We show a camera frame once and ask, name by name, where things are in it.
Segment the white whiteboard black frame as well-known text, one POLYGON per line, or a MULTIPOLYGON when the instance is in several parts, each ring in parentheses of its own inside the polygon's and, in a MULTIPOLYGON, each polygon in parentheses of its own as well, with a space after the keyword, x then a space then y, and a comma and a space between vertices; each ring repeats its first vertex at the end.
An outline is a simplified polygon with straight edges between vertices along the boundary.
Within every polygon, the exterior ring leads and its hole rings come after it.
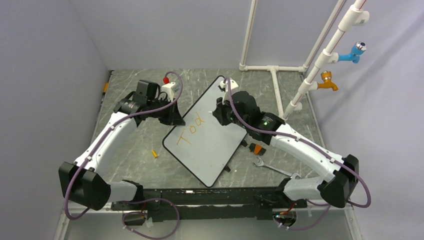
POLYGON ((209 111, 224 96, 218 76, 183 114, 184 126, 173 127, 162 140, 163 147, 205 187, 212 187, 235 153, 246 131, 235 125, 222 126, 209 111))

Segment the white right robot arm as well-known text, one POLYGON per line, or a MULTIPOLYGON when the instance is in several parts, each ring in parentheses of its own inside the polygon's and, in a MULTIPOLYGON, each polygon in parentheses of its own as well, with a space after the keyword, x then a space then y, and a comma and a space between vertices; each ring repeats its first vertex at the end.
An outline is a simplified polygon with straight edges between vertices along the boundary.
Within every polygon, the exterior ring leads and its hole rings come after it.
POLYGON ((289 207, 296 200, 324 200, 343 208, 359 182, 359 160, 341 156, 314 143, 271 112, 261 111, 246 91, 232 94, 232 101, 219 97, 212 115, 222 126, 235 124, 253 139, 278 148, 309 166, 315 178, 284 179, 275 194, 276 203, 289 207))

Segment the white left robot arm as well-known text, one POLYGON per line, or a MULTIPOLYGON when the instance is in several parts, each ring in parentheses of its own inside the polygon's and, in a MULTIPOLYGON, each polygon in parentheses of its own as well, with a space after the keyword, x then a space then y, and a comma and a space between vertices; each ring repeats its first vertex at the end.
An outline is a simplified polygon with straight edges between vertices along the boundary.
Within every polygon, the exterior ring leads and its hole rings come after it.
POLYGON ((100 210, 107 203, 124 202, 131 210, 144 203, 143 186, 130 180, 107 182, 102 177, 111 164, 115 152, 142 121, 157 119, 167 126, 183 126, 177 99, 182 93, 182 82, 164 84, 139 80, 134 91, 117 102, 110 118, 92 144, 72 163, 63 162, 58 175, 63 197, 92 210, 100 210))

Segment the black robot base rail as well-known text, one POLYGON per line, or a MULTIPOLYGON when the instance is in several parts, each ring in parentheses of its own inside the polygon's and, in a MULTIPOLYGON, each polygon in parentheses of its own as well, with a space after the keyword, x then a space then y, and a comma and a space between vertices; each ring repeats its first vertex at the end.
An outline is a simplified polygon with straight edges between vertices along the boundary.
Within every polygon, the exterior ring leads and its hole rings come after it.
POLYGON ((153 222, 254 218, 272 220, 285 212, 292 216, 305 209, 305 200, 292 201, 278 187, 145 189, 147 203, 113 202, 113 211, 142 210, 153 222))

